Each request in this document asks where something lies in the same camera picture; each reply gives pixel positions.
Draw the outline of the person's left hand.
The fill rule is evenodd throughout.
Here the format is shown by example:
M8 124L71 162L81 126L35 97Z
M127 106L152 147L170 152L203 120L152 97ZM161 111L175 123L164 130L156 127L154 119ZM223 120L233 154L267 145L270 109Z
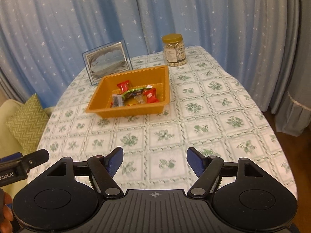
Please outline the person's left hand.
M7 205L12 203L12 197L3 189L1 189L1 213L3 214L3 220L1 221L1 232L12 233L14 220L12 210Z

